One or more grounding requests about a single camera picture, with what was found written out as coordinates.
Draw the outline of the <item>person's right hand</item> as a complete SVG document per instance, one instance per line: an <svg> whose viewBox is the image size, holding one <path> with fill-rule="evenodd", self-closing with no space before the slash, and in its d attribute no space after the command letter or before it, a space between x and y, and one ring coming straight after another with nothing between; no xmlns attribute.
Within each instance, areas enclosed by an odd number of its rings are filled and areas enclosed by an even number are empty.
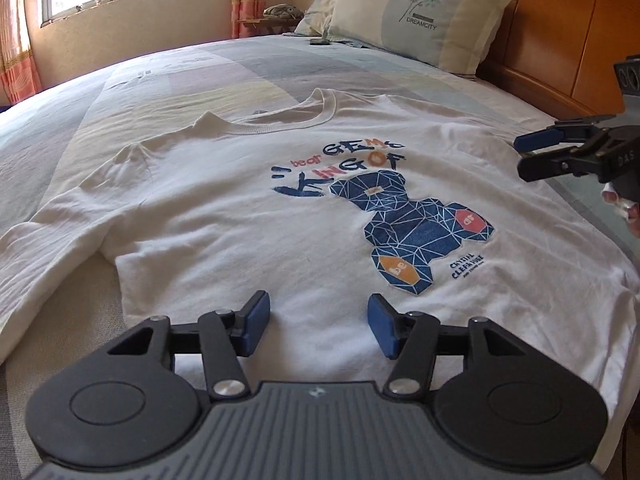
<svg viewBox="0 0 640 480"><path fill-rule="evenodd" d="M607 183L602 192L601 196L606 204L614 207L617 213L626 221L626 225L628 231L634 237L640 237L640 212L639 212L639 204L632 202L631 200L626 200L617 193L614 185L612 183Z"/></svg>

